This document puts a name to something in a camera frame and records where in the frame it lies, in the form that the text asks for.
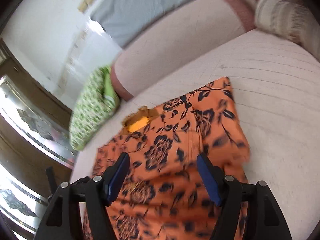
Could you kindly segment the small wall plaque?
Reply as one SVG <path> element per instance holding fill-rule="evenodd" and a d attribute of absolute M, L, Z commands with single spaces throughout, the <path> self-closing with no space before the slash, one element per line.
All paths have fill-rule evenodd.
<path fill-rule="evenodd" d="M 89 9 L 89 7 L 95 3 L 95 1 L 96 0 L 82 0 L 78 6 L 78 10 L 84 14 Z"/>

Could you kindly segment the pink quilted mattress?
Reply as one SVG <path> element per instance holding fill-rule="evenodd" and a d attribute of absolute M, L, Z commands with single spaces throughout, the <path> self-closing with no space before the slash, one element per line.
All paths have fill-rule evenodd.
<path fill-rule="evenodd" d="M 293 239 L 319 222 L 319 62 L 291 41 L 258 29 L 186 64 L 120 109 L 79 153 L 71 181 L 91 174 L 97 149 L 139 107 L 155 107 L 220 77 L 230 78 L 249 142 L 245 173 L 268 183 Z"/>

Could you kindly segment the green white patterned pillow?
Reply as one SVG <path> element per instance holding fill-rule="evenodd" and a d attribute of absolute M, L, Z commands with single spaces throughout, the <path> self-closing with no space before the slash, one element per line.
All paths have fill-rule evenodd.
<path fill-rule="evenodd" d="M 95 69 L 86 80 L 76 101 L 69 124 L 71 147 L 81 151 L 120 105 L 111 83 L 111 67 Z"/>

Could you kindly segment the wooden glass-panel door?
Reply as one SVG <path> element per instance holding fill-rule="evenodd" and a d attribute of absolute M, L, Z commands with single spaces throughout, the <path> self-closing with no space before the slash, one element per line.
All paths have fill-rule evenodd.
<path fill-rule="evenodd" d="M 76 152 L 71 110 L 1 43 L 1 214 L 19 239 L 33 239 L 51 194 L 47 173 L 68 181 Z"/>

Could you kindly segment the beige striped cloth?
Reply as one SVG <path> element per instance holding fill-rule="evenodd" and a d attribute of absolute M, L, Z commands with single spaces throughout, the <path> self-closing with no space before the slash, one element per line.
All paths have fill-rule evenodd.
<path fill-rule="evenodd" d="M 300 45 L 319 60 L 319 23 L 311 11 L 284 0 L 258 0 L 257 28 Z"/>

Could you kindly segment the orange black floral garment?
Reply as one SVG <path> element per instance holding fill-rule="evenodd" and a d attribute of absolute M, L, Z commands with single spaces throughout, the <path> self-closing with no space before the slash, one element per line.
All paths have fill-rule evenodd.
<path fill-rule="evenodd" d="M 220 209 L 196 166 L 205 153 L 226 175 L 246 182 L 249 144 L 232 85 L 222 77 L 155 107 L 150 121 L 122 130 L 97 151 L 94 175 L 126 152 L 130 168 L 107 208 L 117 239 L 209 239 Z"/>

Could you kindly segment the grey pillow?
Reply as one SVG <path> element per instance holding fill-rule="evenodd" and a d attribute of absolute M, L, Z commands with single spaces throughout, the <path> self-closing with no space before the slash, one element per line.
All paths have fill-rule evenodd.
<path fill-rule="evenodd" d="M 103 0 L 91 14 L 112 40 L 125 48 L 165 14 L 193 0 Z"/>

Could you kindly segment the pink bolster cushion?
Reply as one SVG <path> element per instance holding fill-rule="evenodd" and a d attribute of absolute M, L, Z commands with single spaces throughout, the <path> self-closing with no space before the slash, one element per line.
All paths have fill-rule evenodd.
<path fill-rule="evenodd" d="M 152 24 L 111 67 L 116 93 L 128 101 L 212 49 L 254 29 L 244 0 L 194 0 Z"/>

